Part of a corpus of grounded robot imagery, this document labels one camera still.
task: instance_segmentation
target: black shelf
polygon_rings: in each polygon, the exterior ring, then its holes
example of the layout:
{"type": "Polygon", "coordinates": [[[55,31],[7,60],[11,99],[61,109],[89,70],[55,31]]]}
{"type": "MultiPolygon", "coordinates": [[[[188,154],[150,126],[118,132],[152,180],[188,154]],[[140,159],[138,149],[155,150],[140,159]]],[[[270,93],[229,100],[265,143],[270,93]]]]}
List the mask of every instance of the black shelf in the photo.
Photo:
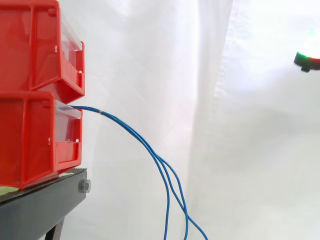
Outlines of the black shelf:
{"type": "Polygon", "coordinates": [[[86,198],[82,183],[87,170],[75,168],[68,173],[73,174],[0,196],[0,238],[38,240],[53,229],[61,230],[65,216],[86,198]]]}

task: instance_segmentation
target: blue cable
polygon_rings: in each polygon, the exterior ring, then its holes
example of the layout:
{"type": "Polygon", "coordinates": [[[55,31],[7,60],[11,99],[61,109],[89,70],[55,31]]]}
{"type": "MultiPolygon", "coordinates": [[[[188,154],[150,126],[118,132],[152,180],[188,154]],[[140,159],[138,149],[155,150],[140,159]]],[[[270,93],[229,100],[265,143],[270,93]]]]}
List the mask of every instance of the blue cable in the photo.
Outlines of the blue cable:
{"type": "Polygon", "coordinates": [[[146,149],[147,151],[150,153],[150,155],[152,156],[153,160],[155,161],[159,172],[161,174],[161,177],[163,179],[165,188],[166,188],[166,193],[167,193],[167,209],[166,209],[166,218],[165,218],[165,231],[164,231],[164,240],[166,240],[167,238],[167,233],[168,233],[168,223],[169,223],[169,209],[170,209],[170,193],[169,193],[169,188],[168,188],[168,184],[167,181],[165,179],[165,176],[161,170],[161,167],[159,165],[159,163],[157,162],[157,160],[160,162],[160,164],[162,165],[165,174],[168,178],[168,182],[171,188],[171,191],[175,197],[175,199],[177,200],[178,204],[180,205],[181,209],[183,210],[184,214],[185,214],[185,234],[184,234],[184,240],[187,239],[188,237],[188,231],[189,231],[189,221],[201,232],[201,234],[203,235],[203,237],[205,238],[205,240],[208,240],[208,237],[206,236],[206,234],[204,233],[204,231],[191,219],[191,217],[188,215],[188,211],[187,211],[187,205],[186,205],[186,201],[185,201],[185,197],[183,194],[183,190],[182,190],[182,185],[180,182],[180,179],[177,175],[177,173],[174,171],[174,169],[165,161],[163,160],[160,156],[158,156],[155,151],[152,149],[152,147],[148,144],[148,142],[139,134],[137,133],[133,128],[131,128],[129,125],[127,125],[125,122],[123,122],[122,120],[120,120],[119,118],[117,118],[116,116],[113,116],[107,112],[101,111],[99,109],[93,108],[93,107],[87,107],[87,106],[72,106],[75,109],[82,109],[82,110],[87,110],[87,111],[91,111],[91,112],[95,112],[95,113],[99,113],[111,120],[113,120],[114,122],[116,122],[117,124],[119,124],[121,127],[123,127],[126,131],[128,131],[133,137],[135,137],[146,149]],[[182,198],[182,203],[179,200],[179,197],[177,196],[175,189],[172,185],[171,182],[171,178],[170,175],[167,171],[166,166],[167,165],[169,167],[169,169],[172,171],[172,173],[174,174],[178,186],[179,186],[179,191],[181,194],[181,198],[182,198]]]}

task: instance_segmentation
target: white curtain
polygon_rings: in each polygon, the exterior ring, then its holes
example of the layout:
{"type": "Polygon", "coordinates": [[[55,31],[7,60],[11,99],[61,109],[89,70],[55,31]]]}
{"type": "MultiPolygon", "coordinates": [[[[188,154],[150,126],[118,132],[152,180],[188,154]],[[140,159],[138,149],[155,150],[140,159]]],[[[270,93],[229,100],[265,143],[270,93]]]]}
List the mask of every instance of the white curtain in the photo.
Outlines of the white curtain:
{"type": "MultiPolygon", "coordinates": [[[[210,240],[315,240],[320,73],[293,60],[316,0],[60,0],[85,42],[86,96],[179,174],[210,240]]],[[[166,191],[147,151],[85,112],[92,191],[62,240],[163,239],[166,191]]],[[[172,198],[168,240],[184,235],[172,198]]],[[[203,237],[192,226],[190,240],[203,237]]]]}

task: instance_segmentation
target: red storage bin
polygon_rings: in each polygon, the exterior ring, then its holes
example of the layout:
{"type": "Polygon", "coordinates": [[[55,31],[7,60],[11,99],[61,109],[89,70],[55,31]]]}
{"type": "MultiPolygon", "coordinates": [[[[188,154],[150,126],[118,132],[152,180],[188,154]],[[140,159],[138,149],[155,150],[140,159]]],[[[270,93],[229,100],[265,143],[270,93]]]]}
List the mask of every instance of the red storage bin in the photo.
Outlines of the red storage bin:
{"type": "Polygon", "coordinates": [[[0,0],[0,91],[85,95],[85,46],[56,0],[0,0]]]}
{"type": "Polygon", "coordinates": [[[19,189],[81,164],[82,112],[50,92],[0,92],[0,186],[19,189]]]}

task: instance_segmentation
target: silver bolt head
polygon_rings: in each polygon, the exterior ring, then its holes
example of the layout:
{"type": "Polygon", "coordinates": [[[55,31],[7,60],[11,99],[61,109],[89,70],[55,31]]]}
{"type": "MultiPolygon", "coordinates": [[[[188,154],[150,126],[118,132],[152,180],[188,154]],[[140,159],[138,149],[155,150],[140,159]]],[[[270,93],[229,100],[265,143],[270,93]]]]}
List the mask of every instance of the silver bolt head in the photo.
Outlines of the silver bolt head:
{"type": "Polygon", "coordinates": [[[84,194],[90,193],[91,191],[91,180],[83,180],[82,182],[82,192],[84,194]]]}

